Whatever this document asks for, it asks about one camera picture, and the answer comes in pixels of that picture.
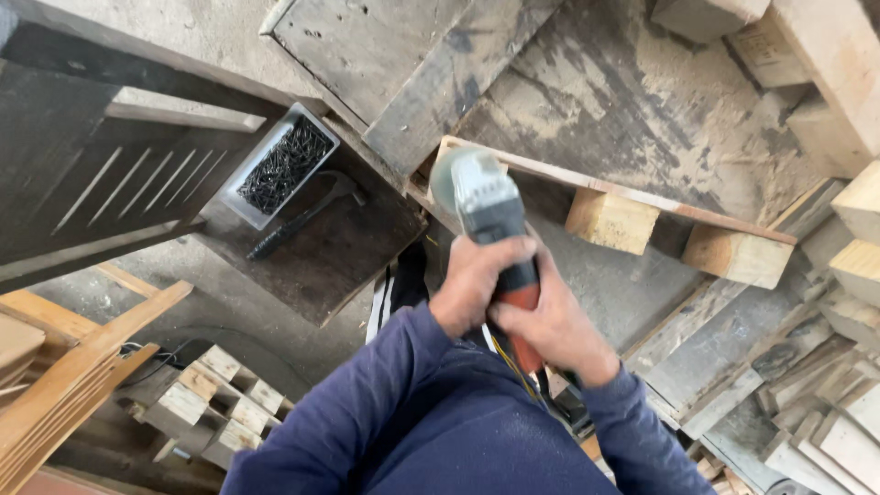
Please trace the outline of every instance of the hammer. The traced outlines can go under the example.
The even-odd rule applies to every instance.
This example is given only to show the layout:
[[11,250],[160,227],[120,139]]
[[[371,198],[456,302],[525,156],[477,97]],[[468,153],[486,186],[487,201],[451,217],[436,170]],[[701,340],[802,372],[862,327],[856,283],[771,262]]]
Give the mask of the hammer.
[[319,211],[324,210],[326,206],[333,202],[337,197],[343,197],[345,195],[351,194],[355,197],[355,201],[359,206],[364,206],[367,202],[363,199],[363,195],[360,191],[357,190],[357,184],[352,181],[346,174],[342,172],[336,172],[335,170],[327,170],[325,172],[318,172],[319,175],[330,175],[336,178],[336,183],[333,185],[333,188],[330,189],[330,192],[327,193],[326,196],[321,198],[320,201],[315,203],[310,209],[300,213],[296,218],[292,219],[290,222],[278,227],[274,232],[269,234],[266,239],[262,240],[260,244],[251,251],[249,255],[247,255],[247,259],[253,261],[265,260],[272,253],[278,249],[281,244],[290,239],[294,233],[296,233],[299,229],[303,228],[306,222],[308,222],[312,217],[318,214]]

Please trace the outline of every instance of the navy blue sweatshirt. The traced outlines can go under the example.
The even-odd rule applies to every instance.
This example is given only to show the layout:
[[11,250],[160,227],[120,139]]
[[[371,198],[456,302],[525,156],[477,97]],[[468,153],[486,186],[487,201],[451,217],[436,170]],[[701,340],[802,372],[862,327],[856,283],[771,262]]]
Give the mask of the navy blue sweatshirt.
[[622,369],[583,399],[617,488],[497,355],[404,308],[312,389],[223,495],[715,493]]

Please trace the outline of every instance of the sleeve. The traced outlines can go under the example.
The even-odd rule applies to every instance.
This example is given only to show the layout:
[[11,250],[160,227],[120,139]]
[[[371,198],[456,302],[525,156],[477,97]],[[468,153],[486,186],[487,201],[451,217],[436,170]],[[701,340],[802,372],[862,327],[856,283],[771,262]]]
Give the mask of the sleeve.
[[337,493],[398,405],[451,347],[427,303],[399,310],[260,448],[233,457],[221,493]]
[[582,388],[602,456],[624,495],[715,495],[678,440],[646,404],[645,384],[620,372],[602,387]]

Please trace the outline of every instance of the hand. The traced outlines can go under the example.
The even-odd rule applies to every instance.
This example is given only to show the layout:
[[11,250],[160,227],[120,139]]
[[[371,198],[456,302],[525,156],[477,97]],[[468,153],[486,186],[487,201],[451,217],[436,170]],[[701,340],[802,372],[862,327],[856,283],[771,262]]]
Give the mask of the hand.
[[486,308],[495,292],[498,274],[535,256],[538,242],[528,236],[509,237],[479,246],[459,235],[449,253],[446,281],[428,309],[449,338],[486,322]]
[[506,333],[525,339],[551,364],[574,370],[585,386],[605,385],[620,370],[617,354],[593,328],[543,243],[538,244],[537,257],[538,307],[527,311],[496,303],[489,308],[489,316]]

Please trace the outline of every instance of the plastic container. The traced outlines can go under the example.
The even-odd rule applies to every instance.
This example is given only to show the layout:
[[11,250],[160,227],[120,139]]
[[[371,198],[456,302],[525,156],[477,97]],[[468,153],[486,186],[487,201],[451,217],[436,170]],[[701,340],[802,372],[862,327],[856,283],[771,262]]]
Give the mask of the plastic container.
[[[284,201],[281,203],[281,206],[278,207],[277,210],[273,211],[271,215],[267,215],[260,210],[257,210],[253,206],[251,206],[245,198],[241,197],[238,193],[238,188],[241,187],[242,184],[245,183],[245,179],[247,176],[251,174],[252,170],[256,168],[260,162],[266,158],[272,148],[275,147],[275,144],[278,143],[284,137],[288,130],[290,130],[299,119],[309,119],[309,121],[314,124],[314,126],[324,134],[332,143],[333,147],[330,148],[330,151],[324,155],[315,167],[309,171],[309,173],[303,178],[303,180],[297,184],[297,187],[294,188],[290,193],[284,198]],[[263,137],[262,141],[251,151],[251,154],[247,156],[245,161],[239,166],[235,172],[232,173],[229,180],[223,185],[223,188],[220,189],[220,201],[223,202],[226,206],[232,208],[233,211],[238,213],[243,219],[247,220],[247,223],[253,225],[257,230],[263,230],[266,228],[266,225],[272,221],[272,218],[284,208],[284,205],[290,201],[291,197],[293,197],[299,189],[301,189],[306,183],[308,183],[309,179],[324,165],[327,158],[336,151],[336,148],[339,147],[340,141],[339,138],[333,132],[330,132],[329,129],[324,125],[321,120],[312,115],[308,110],[305,109],[301,104],[297,103],[293,107],[290,108],[290,111],[282,117],[278,123],[270,130],[265,137]]]

